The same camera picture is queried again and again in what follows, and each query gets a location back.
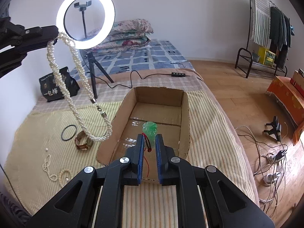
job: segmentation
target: stack of folded bedding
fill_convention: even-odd
[[[100,29],[88,33],[88,38],[94,37]],[[110,34],[99,45],[90,49],[98,54],[135,50],[150,45],[153,33],[151,24],[145,19],[135,19],[115,22]]]

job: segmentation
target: blue cloth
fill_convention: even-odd
[[[170,43],[170,41],[152,40],[151,48],[128,50],[99,55],[94,53],[95,59],[108,74],[130,72],[132,70],[188,68],[194,69],[192,64]],[[82,61],[86,75],[90,78],[89,69]],[[94,65],[95,76],[103,76],[99,68]],[[80,80],[77,69],[70,71],[71,77]]]

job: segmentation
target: orange tablecloth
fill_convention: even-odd
[[[292,143],[297,144],[304,131],[304,97],[290,83],[290,78],[282,76],[273,79],[267,92],[273,93],[281,101],[298,126],[292,137]]]

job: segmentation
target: bracelet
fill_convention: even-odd
[[[85,144],[83,145],[80,145],[80,141],[83,139],[83,138],[87,138]],[[77,149],[83,149],[83,150],[87,150],[89,149],[92,145],[93,145],[94,141],[91,140],[87,135],[86,133],[83,131],[81,131],[77,137],[75,138],[75,145],[77,147]]]
[[[65,130],[67,129],[67,128],[69,128],[69,127],[75,127],[75,133],[72,135],[72,137],[71,138],[68,138],[68,139],[63,139],[63,133],[65,132]],[[74,124],[71,124],[71,125],[69,125],[69,126],[66,126],[64,129],[63,129],[63,131],[61,132],[61,139],[63,140],[63,141],[69,141],[69,140],[71,140],[74,136],[75,136],[75,134],[77,133],[77,127],[76,127],[76,125],[74,125]]]

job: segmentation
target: black bangle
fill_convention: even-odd
[[[63,133],[65,132],[65,130],[68,128],[68,127],[75,127],[75,133],[72,135],[72,137],[71,138],[69,138],[69,139],[63,139]],[[69,126],[66,126],[64,129],[63,129],[63,131],[61,132],[61,139],[63,140],[63,141],[69,141],[69,140],[71,140],[75,135],[76,135],[76,133],[77,133],[77,127],[76,127],[76,125],[74,125],[74,124],[70,124]]]

